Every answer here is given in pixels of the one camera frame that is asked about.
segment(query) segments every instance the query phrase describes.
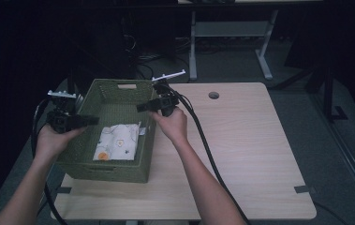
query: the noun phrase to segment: orange sticker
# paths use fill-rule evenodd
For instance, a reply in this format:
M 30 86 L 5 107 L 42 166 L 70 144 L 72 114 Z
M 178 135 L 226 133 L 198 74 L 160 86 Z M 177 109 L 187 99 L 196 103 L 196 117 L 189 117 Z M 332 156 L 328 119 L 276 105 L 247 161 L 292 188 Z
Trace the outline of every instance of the orange sticker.
M 108 154 L 107 153 L 100 153 L 98 154 L 98 160 L 108 160 Z

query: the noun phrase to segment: table top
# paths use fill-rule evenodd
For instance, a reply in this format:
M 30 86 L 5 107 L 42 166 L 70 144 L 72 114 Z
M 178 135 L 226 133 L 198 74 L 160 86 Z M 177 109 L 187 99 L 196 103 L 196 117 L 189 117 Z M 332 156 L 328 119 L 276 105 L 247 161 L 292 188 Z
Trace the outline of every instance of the table top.
M 262 83 L 181 83 L 230 192 L 249 219 L 310 219 L 316 209 L 274 105 Z M 217 92 L 219 99 L 210 99 Z M 200 135 L 188 116 L 188 139 L 211 171 Z M 76 180 L 65 176 L 55 205 L 65 219 L 200 219 L 181 160 L 156 127 L 147 184 Z

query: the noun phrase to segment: hand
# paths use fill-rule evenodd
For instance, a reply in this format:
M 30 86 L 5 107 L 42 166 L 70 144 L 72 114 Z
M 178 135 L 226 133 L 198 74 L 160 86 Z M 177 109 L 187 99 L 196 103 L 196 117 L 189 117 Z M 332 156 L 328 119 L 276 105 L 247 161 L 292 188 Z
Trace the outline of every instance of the hand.
M 45 125 L 37 136 L 35 160 L 42 163 L 54 162 L 58 155 L 66 149 L 68 142 L 82 134 L 84 130 L 85 127 L 59 134 L 50 125 Z
M 150 112 L 150 115 L 174 145 L 187 142 L 186 115 L 180 108 L 176 107 L 169 117 L 164 117 L 157 112 Z

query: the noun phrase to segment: finger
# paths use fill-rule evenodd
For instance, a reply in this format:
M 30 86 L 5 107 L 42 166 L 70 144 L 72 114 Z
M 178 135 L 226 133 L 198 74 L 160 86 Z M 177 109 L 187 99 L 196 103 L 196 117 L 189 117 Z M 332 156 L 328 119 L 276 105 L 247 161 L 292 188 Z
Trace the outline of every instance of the finger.
M 162 118 L 162 115 L 160 115 L 160 114 L 157 113 L 157 112 L 149 111 L 149 114 L 151 115 L 151 117 L 152 117 L 156 122 L 158 122 L 158 121 Z
M 50 124 L 45 124 L 40 131 L 42 131 L 42 130 L 57 134 L 57 132 L 52 128 L 52 126 Z
M 72 129 L 71 131 L 64 133 L 64 135 L 67 136 L 67 138 L 69 140 L 71 140 L 71 139 L 75 138 L 76 136 L 82 134 L 85 130 L 86 130 L 86 127 Z
M 176 106 L 176 107 L 174 108 L 173 112 L 182 112 L 182 110 Z

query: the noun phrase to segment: gray carpet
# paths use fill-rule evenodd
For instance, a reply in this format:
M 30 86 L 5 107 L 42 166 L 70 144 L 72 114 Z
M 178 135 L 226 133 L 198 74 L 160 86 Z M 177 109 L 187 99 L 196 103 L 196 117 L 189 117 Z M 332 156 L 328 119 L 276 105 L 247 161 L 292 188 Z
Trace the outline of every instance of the gray carpet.
M 226 45 L 219 52 L 199 53 L 197 55 L 198 75 L 196 83 L 234 83 L 260 82 L 273 86 L 299 72 L 299 69 L 284 67 L 290 43 L 271 42 L 266 59 L 274 78 L 266 81 L 261 74 L 254 49 L 260 40 L 239 40 L 234 45 Z M 187 62 L 187 53 L 179 54 Z M 184 61 L 175 62 L 160 59 L 146 64 L 156 76 L 173 73 L 188 68 Z M 148 77 L 149 70 L 141 67 Z M 174 79 L 174 83 L 185 83 L 187 76 Z M 283 91 L 270 91 L 283 129 L 286 132 L 293 154 L 298 162 L 305 183 L 311 188 L 315 202 L 333 210 L 347 224 L 355 225 L 355 181 L 347 169 L 338 144 L 330 132 L 330 124 L 319 110 L 318 101 L 321 92 L 309 95 L 303 86 L 307 79 L 302 79 Z M 335 121 L 336 128 L 355 157 L 355 103 L 348 90 L 338 82 L 334 82 L 334 105 L 341 106 L 348 120 Z M 5 205 L 16 186 L 21 181 L 31 162 L 31 150 L 27 144 L 16 161 L 13 170 L 0 190 L 0 210 Z M 50 177 L 50 187 L 55 189 L 63 178 L 63 172 L 54 167 Z M 312 220 L 270 221 L 254 220 L 252 224 L 343 224 L 330 212 L 317 207 L 318 214 Z M 37 224 L 57 224 L 50 217 L 50 209 L 46 206 L 38 217 Z M 124 224 L 123 221 L 69 221 L 68 224 Z

